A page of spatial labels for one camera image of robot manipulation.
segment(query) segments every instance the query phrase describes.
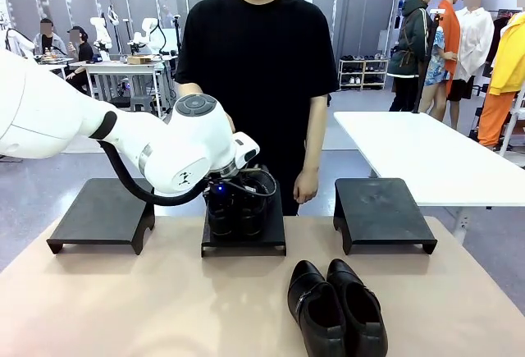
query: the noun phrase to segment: black t-shirt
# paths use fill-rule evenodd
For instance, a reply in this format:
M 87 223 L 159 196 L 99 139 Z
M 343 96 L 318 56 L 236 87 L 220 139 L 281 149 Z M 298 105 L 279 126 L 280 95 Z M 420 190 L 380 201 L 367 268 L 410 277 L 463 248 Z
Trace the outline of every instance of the black t-shirt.
M 326 18 L 304 0 L 199 2 L 176 81 L 219 100 L 236 130 L 273 158 L 304 152 L 310 98 L 339 87 Z
M 87 62 L 93 59 L 93 49 L 87 42 L 79 45 L 79 62 Z
M 44 55 L 46 49 L 52 51 L 51 47 L 53 45 L 53 37 L 48 37 L 47 35 L 42 34 L 42 54 Z

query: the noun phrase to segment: black platform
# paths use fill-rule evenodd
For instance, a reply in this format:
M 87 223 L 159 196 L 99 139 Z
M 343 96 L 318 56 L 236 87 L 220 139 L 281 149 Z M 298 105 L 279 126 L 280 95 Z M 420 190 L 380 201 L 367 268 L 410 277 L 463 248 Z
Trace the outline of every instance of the black platform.
M 281 192 L 279 187 L 273 196 L 268 210 L 267 224 L 264 230 L 253 239 L 240 239 L 232 236 L 215 237 L 208 225 L 208 217 L 204 221 L 203 242 L 200 254 L 205 257 L 212 249 L 221 256 L 228 255 L 283 255 L 286 256 L 285 222 L 282 216 Z
M 153 190 L 145 179 L 135 181 Z M 118 179 L 90 179 L 47 242 L 54 254 L 64 244 L 131 245 L 140 254 L 144 233 L 154 225 L 153 205 L 135 198 Z
M 432 254 L 437 244 L 401 179 L 338 179 L 334 227 L 346 254 L 353 245 L 422 245 Z

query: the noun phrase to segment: shoe rack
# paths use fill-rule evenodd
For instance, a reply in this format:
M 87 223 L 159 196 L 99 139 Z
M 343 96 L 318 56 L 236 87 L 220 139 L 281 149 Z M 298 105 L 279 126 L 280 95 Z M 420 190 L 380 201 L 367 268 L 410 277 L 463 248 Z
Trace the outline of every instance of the shoe rack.
M 350 67 L 353 71 L 344 71 Z M 339 60 L 337 75 L 339 79 L 339 89 L 384 89 L 386 72 L 388 71 L 388 59 L 373 60 Z M 353 84 L 350 80 L 358 79 L 360 83 Z

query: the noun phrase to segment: green jacket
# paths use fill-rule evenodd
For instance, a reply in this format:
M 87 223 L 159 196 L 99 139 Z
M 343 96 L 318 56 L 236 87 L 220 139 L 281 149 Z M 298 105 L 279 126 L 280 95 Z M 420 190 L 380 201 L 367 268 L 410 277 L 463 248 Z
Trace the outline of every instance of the green jacket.
M 418 64 L 425 60 L 425 44 L 431 28 L 427 7 L 423 0 L 404 1 L 399 44 L 388 65 L 389 75 L 418 76 Z

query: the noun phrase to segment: orange pants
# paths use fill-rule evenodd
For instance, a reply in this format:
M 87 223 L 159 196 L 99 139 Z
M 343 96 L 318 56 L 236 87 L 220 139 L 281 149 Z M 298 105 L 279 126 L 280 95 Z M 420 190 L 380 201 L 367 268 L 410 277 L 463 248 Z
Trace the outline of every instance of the orange pants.
M 482 117 L 479 121 L 477 138 L 483 146 L 495 146 L 498 144 L 501 129 L 514 101 L 516 92 L 502 93 L 500 95 L 489 94 L 487 90 Z

